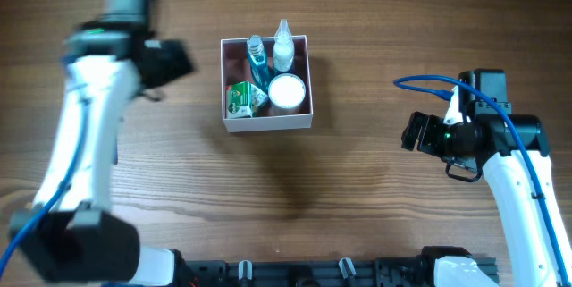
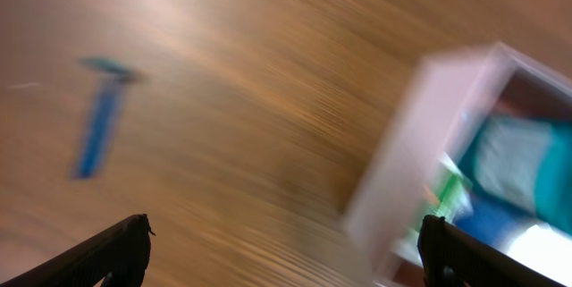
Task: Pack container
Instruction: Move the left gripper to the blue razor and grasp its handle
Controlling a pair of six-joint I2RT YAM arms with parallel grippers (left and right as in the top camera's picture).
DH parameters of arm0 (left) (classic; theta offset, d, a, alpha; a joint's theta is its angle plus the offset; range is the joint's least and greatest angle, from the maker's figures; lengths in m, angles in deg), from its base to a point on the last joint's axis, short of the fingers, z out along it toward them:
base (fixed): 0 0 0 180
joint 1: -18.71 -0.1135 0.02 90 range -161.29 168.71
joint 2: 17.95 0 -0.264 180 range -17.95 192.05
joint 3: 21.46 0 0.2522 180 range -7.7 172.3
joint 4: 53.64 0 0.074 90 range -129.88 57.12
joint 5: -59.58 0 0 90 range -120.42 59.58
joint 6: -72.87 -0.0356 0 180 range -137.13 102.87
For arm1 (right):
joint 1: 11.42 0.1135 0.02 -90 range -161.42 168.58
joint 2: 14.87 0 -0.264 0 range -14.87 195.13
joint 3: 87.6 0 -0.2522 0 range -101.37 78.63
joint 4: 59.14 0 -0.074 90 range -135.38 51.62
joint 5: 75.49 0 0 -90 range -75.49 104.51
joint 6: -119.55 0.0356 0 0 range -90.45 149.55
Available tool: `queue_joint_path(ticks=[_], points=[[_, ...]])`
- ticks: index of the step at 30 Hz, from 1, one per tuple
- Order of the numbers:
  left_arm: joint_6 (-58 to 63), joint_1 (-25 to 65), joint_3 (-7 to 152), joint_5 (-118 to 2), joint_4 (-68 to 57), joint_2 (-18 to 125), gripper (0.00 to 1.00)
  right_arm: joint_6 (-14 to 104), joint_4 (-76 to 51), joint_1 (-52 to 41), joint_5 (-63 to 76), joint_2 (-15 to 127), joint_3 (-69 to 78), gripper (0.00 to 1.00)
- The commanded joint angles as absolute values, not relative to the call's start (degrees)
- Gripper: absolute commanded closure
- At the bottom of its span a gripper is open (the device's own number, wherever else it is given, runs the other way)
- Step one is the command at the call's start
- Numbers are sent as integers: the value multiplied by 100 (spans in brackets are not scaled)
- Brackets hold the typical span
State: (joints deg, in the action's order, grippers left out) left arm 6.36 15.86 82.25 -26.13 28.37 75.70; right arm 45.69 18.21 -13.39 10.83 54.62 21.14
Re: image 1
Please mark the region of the green white soap box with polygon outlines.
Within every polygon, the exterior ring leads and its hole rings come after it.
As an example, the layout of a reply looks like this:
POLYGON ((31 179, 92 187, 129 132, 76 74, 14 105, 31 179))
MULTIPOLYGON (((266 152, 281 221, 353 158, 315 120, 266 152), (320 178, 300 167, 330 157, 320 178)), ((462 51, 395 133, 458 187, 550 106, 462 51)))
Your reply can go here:
POLYGON ((254 116, 254 86, 242 81, 226 88, 226 113, 228 119, 251 118, 254 116))

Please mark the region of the blue mouthwash bottle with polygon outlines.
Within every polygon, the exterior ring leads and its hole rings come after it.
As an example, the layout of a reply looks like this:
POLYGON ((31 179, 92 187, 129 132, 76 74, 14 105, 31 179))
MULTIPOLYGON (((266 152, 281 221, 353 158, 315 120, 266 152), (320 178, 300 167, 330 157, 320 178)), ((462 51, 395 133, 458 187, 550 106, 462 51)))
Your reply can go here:
POLYGON ((257 87, 267 93, 273 79, 273 73, 268 65, 268 57, 262 38, 258 35, 252 35, 247 40, 247 51, 253 81, 257 87))

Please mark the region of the blue disposable razor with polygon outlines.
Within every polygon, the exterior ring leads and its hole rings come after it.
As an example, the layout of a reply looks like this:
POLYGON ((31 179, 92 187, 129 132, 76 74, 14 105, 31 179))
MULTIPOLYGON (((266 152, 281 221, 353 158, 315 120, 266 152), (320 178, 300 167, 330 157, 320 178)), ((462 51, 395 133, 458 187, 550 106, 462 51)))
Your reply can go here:
POLYGON ((117 165, 118 164, 118 147, 117 147, 117 141, 115 141, 114 143, 114 155, 113 155, 113 161, 112 161, 113 165, 117 165))

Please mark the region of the dark blue clear-cap bottle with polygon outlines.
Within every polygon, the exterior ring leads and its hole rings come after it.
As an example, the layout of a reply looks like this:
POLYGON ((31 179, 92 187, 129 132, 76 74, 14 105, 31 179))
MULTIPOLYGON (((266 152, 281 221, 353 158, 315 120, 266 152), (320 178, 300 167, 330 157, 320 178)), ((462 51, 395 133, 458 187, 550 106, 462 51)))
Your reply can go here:
POLYGON ((289 23, 281 19, 274 35, 273 67, 276 74, 290 73, 294 66, 295 48, 289 23))

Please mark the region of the cotton swab round container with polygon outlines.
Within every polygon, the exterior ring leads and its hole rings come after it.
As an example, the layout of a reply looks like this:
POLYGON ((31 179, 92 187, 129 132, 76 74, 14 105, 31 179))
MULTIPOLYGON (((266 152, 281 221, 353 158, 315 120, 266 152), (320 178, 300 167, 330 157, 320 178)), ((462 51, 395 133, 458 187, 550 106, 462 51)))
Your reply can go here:
POLYGON ((297 114, 306 97, 306 86, 294 74, 280 74, 269 85, 268 96, 274 115, 297 114))

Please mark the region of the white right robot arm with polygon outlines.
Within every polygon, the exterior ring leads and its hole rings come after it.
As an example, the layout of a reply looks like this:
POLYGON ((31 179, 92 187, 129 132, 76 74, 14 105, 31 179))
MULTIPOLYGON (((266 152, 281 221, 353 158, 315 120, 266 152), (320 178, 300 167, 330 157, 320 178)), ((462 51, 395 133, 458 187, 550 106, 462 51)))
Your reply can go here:
POLYGON ((414 112, 402 146, 441 159, 483 179, 495 199, 514 282, 518 286, 569 286, 571 246, 551 175, 550 146, 533 115, 479 114, 452 123, 414 112))

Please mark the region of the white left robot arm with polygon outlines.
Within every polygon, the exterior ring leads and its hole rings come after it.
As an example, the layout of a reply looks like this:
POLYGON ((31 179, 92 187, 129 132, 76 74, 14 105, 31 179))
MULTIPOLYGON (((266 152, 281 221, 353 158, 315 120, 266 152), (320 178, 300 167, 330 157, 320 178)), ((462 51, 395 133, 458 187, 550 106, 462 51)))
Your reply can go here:
POLYGON ((181 253, 144 246, 111 210, 111 171, 123 112, 146 89, 192 71, 185 45, 146 32, 94 28, 72 35, 63 108, 32 207, 13 214, 1 261, 20 251, 50 283, 185 286, 181 253))

